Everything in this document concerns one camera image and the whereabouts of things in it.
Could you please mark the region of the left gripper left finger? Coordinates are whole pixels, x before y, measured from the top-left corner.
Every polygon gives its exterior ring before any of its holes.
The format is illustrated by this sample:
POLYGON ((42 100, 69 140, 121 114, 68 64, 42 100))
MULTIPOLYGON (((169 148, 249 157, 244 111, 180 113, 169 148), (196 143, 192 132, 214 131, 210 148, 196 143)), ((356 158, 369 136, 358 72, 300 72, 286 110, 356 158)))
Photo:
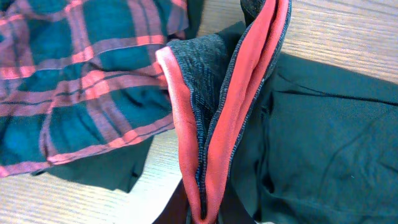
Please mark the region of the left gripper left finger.
POLYGON ((194 224, 182 180, 153 224, 194 224))

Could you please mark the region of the black leggings with red waistband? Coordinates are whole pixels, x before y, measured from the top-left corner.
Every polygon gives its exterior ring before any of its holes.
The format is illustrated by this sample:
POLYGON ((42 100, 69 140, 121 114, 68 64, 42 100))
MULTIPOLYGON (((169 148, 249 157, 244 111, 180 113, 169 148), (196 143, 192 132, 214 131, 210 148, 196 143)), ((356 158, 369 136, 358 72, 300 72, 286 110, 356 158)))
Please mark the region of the black leggings with red waistband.
POLYGON ((397 85, 283 54, 290 1, 156 52, 194 223, 226 184, 256 223, 396 223, 397 85))

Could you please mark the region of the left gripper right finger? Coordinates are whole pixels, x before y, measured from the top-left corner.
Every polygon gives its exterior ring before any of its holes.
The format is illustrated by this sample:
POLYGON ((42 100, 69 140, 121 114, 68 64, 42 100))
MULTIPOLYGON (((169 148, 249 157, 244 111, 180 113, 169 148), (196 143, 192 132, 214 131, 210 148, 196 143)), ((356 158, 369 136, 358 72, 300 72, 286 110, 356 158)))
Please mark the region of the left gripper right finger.
POLYGON ((216 224, 256 224, 230 183, 226 184, 216 224))

